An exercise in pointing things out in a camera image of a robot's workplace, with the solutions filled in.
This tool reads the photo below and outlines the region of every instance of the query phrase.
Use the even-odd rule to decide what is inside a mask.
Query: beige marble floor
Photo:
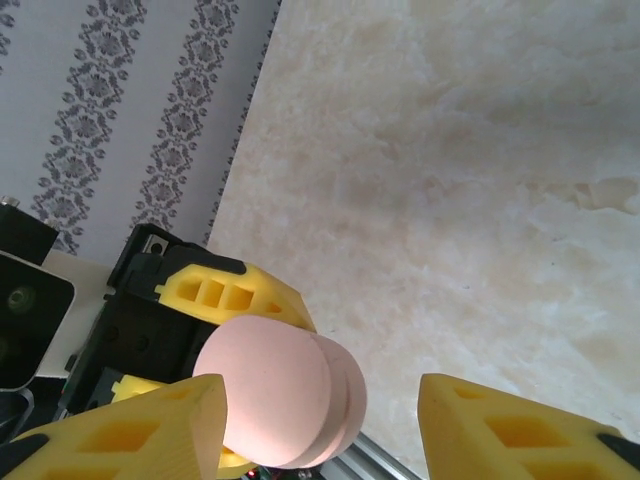
[[[446,372],[640,439],[640,2],[285,0],[211,240],[296,286],[426,475]]]

